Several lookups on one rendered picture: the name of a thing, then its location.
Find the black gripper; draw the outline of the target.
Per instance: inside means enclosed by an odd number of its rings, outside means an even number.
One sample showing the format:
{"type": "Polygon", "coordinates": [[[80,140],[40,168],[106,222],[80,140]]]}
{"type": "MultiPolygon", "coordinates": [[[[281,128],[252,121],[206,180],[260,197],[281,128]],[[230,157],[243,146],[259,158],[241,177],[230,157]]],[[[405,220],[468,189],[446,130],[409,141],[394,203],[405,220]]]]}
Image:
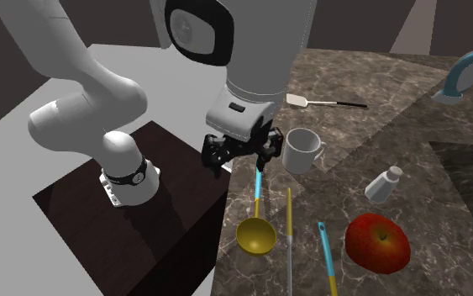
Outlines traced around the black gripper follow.
{"type": "Polygon", "coordinates": [[[227,135],[206,135],[202,144],[202,164],[209,168],[215,177],[220,177],[222,165],[228,162],[229,158],[256,153],[256,168],[263,172],[265,165],[281,154],[283,141],[282,132],[277,127],[271,128],[271,121],[259,128],[255,126],[246,142],[227,135]]]}

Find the white mug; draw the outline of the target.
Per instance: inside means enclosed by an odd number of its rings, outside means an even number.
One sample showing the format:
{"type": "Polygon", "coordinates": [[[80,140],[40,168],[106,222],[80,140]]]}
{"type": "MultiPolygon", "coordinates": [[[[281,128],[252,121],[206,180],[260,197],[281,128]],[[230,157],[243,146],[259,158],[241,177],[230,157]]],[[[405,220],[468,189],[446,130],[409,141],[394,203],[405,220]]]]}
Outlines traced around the white mug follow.
{"type": "Polygon", "coordinates": [[[328,149],[328,145],[312,130],[295,128],[285,137],[285,148],[282,152],[282,165],[295,175],[308,172],[311,165],[328,149]]]}

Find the gold and grey long utensil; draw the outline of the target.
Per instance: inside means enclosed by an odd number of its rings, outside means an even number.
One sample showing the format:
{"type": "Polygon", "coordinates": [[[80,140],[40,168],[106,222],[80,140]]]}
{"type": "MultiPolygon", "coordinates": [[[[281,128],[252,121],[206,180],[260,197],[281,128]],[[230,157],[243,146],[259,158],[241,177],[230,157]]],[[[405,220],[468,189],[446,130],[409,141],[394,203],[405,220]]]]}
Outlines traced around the gold and grey long utensil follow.
{"type": "Polygon", "coordinates": [[[292,296],[292,190],[286,190],[286,285],[287,296],[292,296]]]}

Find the white salt shaker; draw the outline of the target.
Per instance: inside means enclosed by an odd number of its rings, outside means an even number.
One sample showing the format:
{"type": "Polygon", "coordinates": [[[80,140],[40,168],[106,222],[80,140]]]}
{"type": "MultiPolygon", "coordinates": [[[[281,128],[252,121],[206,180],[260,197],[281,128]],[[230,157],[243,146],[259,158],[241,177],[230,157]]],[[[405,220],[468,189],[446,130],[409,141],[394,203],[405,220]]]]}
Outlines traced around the white salt shaker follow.
{"type": "Polygon", "coordinates": [[[373,203],[384,203],[402,175],[403,170],[400,167],[390,166],[365,188],[365,196],[373,203]]]}

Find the red apple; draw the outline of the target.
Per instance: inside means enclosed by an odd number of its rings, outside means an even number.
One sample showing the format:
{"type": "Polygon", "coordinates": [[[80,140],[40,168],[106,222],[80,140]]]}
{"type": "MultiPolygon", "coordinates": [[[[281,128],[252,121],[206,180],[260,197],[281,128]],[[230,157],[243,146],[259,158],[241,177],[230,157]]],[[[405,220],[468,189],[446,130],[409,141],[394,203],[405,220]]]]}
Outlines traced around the red apple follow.
{"type": "Polygon", "coordinates": [[[408,238],[398,225],[379,214],[355,218],[345,232],[344,245],[354,263],[375,273],[398,272],[410,262],[408,238]]]}

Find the dark robot stand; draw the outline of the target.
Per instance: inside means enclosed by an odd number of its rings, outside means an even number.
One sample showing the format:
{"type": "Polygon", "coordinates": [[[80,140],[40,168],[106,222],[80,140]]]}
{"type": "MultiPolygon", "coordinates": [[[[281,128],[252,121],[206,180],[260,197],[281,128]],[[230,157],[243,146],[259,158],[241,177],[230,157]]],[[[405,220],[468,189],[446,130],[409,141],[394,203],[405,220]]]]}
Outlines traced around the dark robot stand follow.
{"type": "Polygon", "coordinates": [[[230,174],[155,122],[133,132],[161,169],[139,206],[115,208],[87,161],[34,195],[103,296],[192,296],[216,264],[230,174]]]}

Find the blue and white appliance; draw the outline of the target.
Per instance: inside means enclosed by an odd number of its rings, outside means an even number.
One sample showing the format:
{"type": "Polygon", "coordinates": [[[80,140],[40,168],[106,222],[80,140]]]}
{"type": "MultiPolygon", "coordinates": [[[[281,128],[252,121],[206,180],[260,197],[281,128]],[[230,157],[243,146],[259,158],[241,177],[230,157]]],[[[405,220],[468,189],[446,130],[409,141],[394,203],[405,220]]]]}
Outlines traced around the blue and white appliance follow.
{"type": "Polygon", "coordinates": [[[463,55],[450,68],[443,87],[431,98],[437,102],[454,105],[461,101],[464,92],[473,86],[473,51],[463,55]]]}

